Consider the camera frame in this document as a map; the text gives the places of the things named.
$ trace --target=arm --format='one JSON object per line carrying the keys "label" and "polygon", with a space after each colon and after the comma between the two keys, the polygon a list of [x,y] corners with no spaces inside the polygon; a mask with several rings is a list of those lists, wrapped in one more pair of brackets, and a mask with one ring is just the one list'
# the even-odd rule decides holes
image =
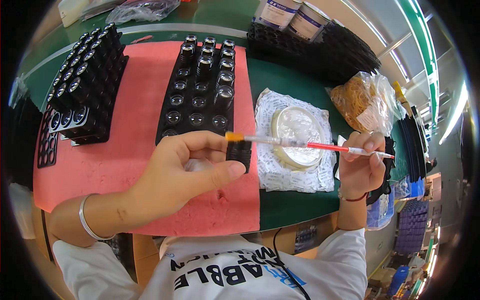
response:
{"label": "arm", "polygon": [[[380,132],[373,135],[353,132],[344,142],[344,147],[364,148],[366,151],[385,151],[385,138]],[[359,199],[373,191],[384,181],[385,165],[378,155],[359,156],[340,154],[340,192],[346,199]],[[357,230],[367,223],[366,197],[359,201],[340,201],[337,226],[343,230]]]}
{"label": "arm", "polygon": [[[245,172],[245,166],[225,161],[226,151],[225,138],[213,132],[189,132],[162,139],[143,175],[128,191],[92,195],[86,200],[84,216],[88,226],[100,237],[127,232],[169,216],[191,198],[236,180]],[[206,158],[216,164],[211,169],[186,172],[184,166],[190,158]],[[95,239],[80,222],[78,212],[83,198],[57,205],[49,229],[59,240],[88,247]]]}

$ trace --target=right hand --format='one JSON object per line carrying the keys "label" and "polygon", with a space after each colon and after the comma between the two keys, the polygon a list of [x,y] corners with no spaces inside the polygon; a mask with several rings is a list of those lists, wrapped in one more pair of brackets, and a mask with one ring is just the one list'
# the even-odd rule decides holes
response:
{"label": "right hand", "polygon": [[[370,135],[354,131],[343,146],[384,152],[385,137],[381,132]],[[366,192],[376,190],[384,181],[385,165],[377,154],[361,156],[341,152],[338,169],[340,192],[346,199],[358,199]]]}
{"label": "right hand", "polygon": [[[245,173],[238,161],[225,161],[226,139],[210,131],[164,137],[154,150],[144,173],[128,193],[138,214],[154,218],[180,210],[191,198],[219,189]],[[190,158],[208,159],[213,168],[187,172]]]}

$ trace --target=red brush handle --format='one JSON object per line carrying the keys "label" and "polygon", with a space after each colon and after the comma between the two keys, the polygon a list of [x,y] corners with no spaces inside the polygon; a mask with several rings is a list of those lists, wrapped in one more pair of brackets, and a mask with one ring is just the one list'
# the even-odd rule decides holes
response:
{"label": "red brush handle", "polygon": [[308,142],[307,147],[308,148],[318,148],[318,149],[325,149],[325,150],[348,152],[348,147],[341,147],[341,146],[321,144],[321,143]]}

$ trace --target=green workbench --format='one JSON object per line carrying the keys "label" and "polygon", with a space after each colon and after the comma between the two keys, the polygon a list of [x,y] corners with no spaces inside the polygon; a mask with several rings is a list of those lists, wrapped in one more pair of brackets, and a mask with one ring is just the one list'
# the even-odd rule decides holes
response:
{"label": "green workbench", "polygon": [[[211,33],[219,40],[233,38],[237,45],[246,47],[246,32],[258,4],[258,0],[244,0],[241,5],[234,0],[182,2],[161,22],[131,21],[120,24],[117,28],[124,31],[121,37],[123,44],[129,44],[145,35],[153,35],[153,38],[148,41],[156,42],[182,41],[188,33],[195,33],[200,37]],[[26,53],[19,67],[19,74],[28,74],[26,85],[30,90],[31,99],[39,109],[45,109],[45,95],[69,50],[68,45],[74,43],[83,32],[104,26],[107,15],[108,13],[104,13],[86,22],[77,21],[68,28],[60,26]],[[348,138],[353,131],[332,104],[325,91],[325,85],[321,82],[295,70],[249,58],[248,54],[247,65],[254,100],[268,87],[278,93],[290,95],[328,110],[335,143],[339,134]],[[392,169],[391,175],[392,180],[400,180],[407,175],[408,170],[406,155],[402,151],[404,145],[397,124],[392,130],[392,138],[396,141],[396,168]],[[260,230],[297,224],[338,210],[336,189],[339,185],[340,182],[335,180],[333,192],[300,193],[260,190]]]}

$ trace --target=silver bangle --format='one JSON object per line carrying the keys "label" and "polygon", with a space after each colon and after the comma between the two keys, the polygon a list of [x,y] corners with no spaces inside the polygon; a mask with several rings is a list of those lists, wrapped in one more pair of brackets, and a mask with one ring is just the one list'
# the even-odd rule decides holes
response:
{"label": "silver bangle", "polygon": [[85,221],[85,216],[84,216],[84,206],[85,206],[85,201],[90,197],[91,195],[98,195],[98,193],[92,193],[88,194],[87,196],[84,197],[82,202],[80,203],[80,209],[78,210],[78,215],[80,215],[80,222],[82,223],[82,226],[84,227],[85,231],[88,233],[89,236],[94,238],[95,240],[111,240],[115,235],[112,235],[111,237],[108,238],[101,238],[93,231],[90,229],[90,227],[87,225],[87,221]]}

